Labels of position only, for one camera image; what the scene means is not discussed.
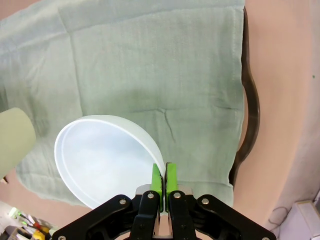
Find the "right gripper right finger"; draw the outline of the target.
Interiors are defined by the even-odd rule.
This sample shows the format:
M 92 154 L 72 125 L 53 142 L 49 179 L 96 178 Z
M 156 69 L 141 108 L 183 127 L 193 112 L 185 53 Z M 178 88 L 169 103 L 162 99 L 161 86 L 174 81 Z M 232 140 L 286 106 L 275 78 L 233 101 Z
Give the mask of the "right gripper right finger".
M 195 198 L 178 185 L 177 166 L 165 171 L 165 206 L 174 240 L 198 240 L 201 233 L 213 240 L 275 240 L 271 231 L 242 215 L 218 198 Z

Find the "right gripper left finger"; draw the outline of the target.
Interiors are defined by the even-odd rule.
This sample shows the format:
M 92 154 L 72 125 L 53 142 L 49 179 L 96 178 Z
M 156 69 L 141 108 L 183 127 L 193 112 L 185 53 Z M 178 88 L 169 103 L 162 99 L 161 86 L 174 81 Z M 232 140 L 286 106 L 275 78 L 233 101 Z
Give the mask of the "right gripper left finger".
M 134 198 L 119 194 L 55 231 L 53 240 L 153 240 L 163 210 L 163 177 L 152 168 L 151 184 L 137 188 Z

